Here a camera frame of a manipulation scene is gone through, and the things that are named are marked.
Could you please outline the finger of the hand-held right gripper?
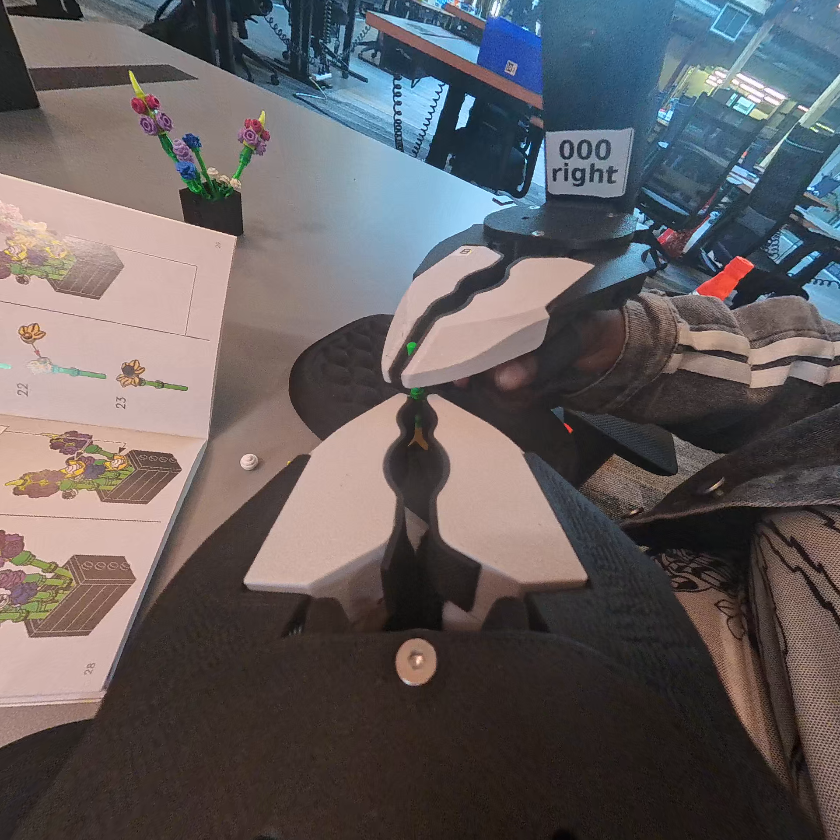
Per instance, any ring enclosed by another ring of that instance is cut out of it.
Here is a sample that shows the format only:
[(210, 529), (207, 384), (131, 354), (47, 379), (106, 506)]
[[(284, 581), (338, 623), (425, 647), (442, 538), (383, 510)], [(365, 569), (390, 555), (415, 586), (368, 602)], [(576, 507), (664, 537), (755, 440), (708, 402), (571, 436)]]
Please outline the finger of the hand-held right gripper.
[(516, 261), (499, 285), (437, 318), (402, 369), (402, 387), (447, 384), (536, 350), (546, 336), (550, 304), (593, 268), (565, 257)]
[(458, 246), (421, 271), (408, 287), (393, 316), (381, 355), (386, 383), (398, 384), (398, 369), (408, 360), (406, 346), (420, 344), (431, 325), (456, 310), (475, 291), (501, 279), (504, 255), (487, 246)]

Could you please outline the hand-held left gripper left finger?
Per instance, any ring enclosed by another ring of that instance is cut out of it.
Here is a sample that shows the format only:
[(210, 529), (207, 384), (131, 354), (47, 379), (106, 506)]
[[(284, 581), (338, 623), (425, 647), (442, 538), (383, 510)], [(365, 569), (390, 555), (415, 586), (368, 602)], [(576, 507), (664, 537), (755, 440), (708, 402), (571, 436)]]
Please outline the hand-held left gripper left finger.
[(410, 399), (394, 395), (316, 447), (244, 578), (252, 592), (338, 602), (352, 624), (396, 610), (411, 562), (390, 458)]

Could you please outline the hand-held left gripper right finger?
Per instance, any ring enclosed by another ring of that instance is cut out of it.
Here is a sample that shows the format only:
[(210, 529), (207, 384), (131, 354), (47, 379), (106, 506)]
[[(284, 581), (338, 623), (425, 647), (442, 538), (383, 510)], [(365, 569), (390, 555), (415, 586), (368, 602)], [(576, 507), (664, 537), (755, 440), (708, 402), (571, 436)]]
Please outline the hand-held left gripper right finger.
[(589, 577), (523, 450), (445, 399), (430, 453), (442, 475), (429, 503), (427, 561), (443, 626), (477, 631), (500, 599), (587, 586)]

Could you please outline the person's right forearm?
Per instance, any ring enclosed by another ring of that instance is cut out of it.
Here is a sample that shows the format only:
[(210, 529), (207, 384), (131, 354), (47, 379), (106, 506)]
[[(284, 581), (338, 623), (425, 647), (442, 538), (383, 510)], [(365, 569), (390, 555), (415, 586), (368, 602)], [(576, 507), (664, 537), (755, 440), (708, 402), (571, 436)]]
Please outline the person's right forearm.
[(643, 293), (621, 309), (624, 342), (562, 403), (660, 426), (726, 454), (774, 434), (838, 435), (838, 324), (801, 297), (731, 310), (712, 297)]

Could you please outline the grey desk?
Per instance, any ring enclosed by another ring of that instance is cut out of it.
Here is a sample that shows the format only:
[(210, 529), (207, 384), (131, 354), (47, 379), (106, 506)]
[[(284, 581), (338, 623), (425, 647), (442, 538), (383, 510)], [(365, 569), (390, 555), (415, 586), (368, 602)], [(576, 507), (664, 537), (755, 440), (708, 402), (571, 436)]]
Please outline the grey desk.
[[(152, 86), (175, 126), (228, 160), (228, 137), (268, 111), (264, 161), (245, 177), (245, 236), (223, 321), (209, 446), (141, 614), (217, 526), (316, 438), (291, 407), (288, 376), (306, 347), (370, 313), (392, 313), (422, 257), (479, 222), (490, 195), (199, 59), (117, 24), (15, 17), (29, 70), (165, 64), (195, 80)], [(165, 174), (131, 120), (128, 85), (38, 93), (2, 113), (2, 173), (180, 219)], [(259, 467), (242, 470), (242, 455)]]

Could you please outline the black desk mat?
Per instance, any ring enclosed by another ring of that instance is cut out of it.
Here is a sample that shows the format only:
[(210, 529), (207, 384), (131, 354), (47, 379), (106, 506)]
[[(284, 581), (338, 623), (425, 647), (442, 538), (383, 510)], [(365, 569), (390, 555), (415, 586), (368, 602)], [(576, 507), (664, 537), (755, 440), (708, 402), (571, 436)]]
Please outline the black desk mat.
[[(165, 64), (136, 66), (132, 73), (143, 87), (153, 82), (194, 81), (195, 77)], [(53, 66), (32, 68), (29, 75), (37, 91), (112, 88), (130, 84), (127, 66)]]

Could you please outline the person's right hand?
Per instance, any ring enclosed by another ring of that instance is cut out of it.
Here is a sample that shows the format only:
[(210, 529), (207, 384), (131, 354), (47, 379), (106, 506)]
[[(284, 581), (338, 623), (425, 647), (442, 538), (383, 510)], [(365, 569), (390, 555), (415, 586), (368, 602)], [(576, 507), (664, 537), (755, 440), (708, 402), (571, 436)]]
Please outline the person's right hand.
[(623, 310), (591, 311), (566, 324), (536, 350), (453, 387), (477, 392), (503, 407), (521, 407), (559, 395), (567, 384), (608, 372), (621, 356), (627, 329)]

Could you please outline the blue storage bin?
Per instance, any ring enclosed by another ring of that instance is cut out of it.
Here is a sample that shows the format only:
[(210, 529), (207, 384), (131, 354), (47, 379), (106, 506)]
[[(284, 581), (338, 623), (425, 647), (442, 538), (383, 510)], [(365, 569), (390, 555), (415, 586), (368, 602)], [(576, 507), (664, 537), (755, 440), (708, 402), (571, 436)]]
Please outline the blue storage bin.
[(488, 17), (476, 63), (536, 90), (542, 85), (542, 38), (504, 17)]

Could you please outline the black quilted pad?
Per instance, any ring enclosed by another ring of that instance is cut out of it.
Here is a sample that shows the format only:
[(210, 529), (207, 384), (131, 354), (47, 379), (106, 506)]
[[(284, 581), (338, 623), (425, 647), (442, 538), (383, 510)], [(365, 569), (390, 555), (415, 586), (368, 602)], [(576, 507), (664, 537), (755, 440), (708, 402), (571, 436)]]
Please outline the black quilted pad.
[(391, 314), (357, 319), (304, 350), (290, 370), (289, 397), (320, 441), (396, 396), (399, 417), (408, 397), (382, 377), (382, 352)]

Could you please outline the black office chair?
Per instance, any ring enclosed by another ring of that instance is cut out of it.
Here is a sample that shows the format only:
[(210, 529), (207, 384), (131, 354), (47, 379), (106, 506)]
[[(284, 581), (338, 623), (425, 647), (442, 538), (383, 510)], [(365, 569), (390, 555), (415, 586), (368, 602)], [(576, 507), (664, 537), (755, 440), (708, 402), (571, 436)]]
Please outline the black office chair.
[(495, 194), (522, 199), (531, 188), (543, 140), (542, 125), (527, 114), (476, 100), (443, 151), (442, 168)]

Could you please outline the long wooden table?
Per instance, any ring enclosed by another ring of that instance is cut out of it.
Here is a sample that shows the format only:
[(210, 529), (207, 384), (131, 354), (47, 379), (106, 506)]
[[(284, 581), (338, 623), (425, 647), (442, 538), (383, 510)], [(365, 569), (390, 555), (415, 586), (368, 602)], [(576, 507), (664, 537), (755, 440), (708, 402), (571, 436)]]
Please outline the long wooden table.
[(479, 48), (476, 45), (439, 26), (373, 11), (365, 14), (365, 23), (381, 35), (454, 70), (461, 77), (477, 81), (533, 109), (542, 110), (543, 99), (540, 94), (504, 74), (500, 75), (480, 65), (477, 61)]

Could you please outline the person's grey denim jacket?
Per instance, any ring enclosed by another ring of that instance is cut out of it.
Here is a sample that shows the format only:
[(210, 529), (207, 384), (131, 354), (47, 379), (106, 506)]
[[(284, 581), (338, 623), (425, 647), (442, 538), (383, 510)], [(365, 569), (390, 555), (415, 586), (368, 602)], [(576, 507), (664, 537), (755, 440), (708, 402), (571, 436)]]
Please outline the person's grey denim jacket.
[(839, 409), (831, 407), (740, 447), (621, 525), (651, 550), (745, 550), (758, 522), (780, 512), (838, 513)]

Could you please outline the toy flower bouquet black pot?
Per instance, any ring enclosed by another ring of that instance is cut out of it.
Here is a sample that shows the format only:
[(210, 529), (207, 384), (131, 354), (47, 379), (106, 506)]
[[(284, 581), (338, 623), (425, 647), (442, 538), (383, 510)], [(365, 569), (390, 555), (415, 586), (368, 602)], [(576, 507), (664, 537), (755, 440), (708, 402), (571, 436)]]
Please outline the toy flower bouquet black pot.
[(241, 177), (254, 157), (266, 153), (270, 142), (266, 113), (246, 119), (238, 130), (238, 164), (232, 175), (226, 175), (207, 165), (198, 135), (174, 136), (173, 121), (162, 110), (160, 100), (142, 89), (132, 70), (128, 76), (133, 90), (130, 105), (142, 132), (159, 143), (183, 183), (179, 196), (184, 221), (220, 234), (242, 236), (245, 229)]

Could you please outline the open instruction booklet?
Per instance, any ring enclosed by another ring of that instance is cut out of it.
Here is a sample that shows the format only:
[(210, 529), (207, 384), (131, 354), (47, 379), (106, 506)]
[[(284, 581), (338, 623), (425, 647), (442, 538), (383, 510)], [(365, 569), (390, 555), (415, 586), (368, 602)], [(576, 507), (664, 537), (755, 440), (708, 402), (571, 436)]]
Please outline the open instruction booklet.
[(1, 199), (1, 705), (93, 702), (207, 446), (237, 239)]

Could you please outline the person's patterned grey shirt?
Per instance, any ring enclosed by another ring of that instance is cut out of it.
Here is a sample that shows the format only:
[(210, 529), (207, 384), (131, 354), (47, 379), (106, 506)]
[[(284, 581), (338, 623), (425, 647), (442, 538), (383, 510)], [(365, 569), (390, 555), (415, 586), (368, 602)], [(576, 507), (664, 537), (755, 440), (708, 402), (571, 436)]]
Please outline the person's patterned grey shirt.
[(838, 494), (628, 529), (583, 499), (570, 530), (592, 584), (573, 628), (838, 838)]

